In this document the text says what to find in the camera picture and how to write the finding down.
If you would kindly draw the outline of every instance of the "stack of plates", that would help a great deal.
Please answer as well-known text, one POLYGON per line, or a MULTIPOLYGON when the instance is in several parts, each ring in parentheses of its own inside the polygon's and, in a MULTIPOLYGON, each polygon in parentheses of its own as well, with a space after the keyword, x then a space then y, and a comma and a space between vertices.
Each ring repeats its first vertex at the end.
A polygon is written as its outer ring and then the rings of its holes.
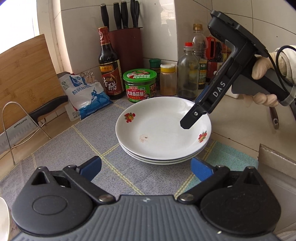
POLYGON ((130 106, 116 122, 119 144, 131 157, 150 164, 190 160, 206 146, 212 130, 208 115, 189 130, 180 126, 193 104, 176 97, 156 97, 130 106))

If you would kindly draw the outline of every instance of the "dark red knife block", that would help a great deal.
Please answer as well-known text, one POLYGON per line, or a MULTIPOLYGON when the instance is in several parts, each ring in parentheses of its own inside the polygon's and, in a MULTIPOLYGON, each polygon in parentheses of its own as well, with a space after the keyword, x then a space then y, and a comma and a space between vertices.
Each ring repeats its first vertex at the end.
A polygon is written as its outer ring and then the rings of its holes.
POLYGON ((113 49, 119 57, 122 75, 131 69, 144 68, 140 28, 124 28, 109 32, 113 49))

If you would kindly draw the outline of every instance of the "brown bottle cap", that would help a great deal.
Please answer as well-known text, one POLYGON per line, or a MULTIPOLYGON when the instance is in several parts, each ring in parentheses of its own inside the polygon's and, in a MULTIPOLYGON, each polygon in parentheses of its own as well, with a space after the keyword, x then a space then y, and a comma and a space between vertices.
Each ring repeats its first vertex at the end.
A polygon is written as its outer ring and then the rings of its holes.
POLYGON ((202 29, 202 24, 194 23, 194 24, 193 24, 193 30, 203 31, 203 29, 202 29))

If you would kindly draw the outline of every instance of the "blue gripper pad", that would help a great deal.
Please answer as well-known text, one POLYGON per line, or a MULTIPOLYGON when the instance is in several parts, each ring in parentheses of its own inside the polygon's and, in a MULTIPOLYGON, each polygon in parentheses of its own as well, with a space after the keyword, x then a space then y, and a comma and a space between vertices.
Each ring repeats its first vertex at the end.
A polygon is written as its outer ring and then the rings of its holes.
POLYGON ((214 167, 194 157, 191 160, 191 171, 200 181, 204 181, 214 173, 214 167))
POLYGON ((102 160, 98 156, 94 156, 79 167, 79 174, 91 181, 101 171, 102 160))

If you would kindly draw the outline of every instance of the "wooden cutting board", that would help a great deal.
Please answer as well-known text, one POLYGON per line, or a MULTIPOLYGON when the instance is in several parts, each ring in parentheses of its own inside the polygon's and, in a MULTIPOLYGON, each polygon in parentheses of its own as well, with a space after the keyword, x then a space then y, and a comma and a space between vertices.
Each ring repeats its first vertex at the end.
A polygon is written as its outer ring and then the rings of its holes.
MULTIPOLYGON (((9 101, 20 103, 30 113, 62 95, 64 92, 54 70, 44 34, 0 54, 0 114, 9 101)), ((5 127, 12 126, 25 116, 18 105, 8 105, 4 110, 5 127)))

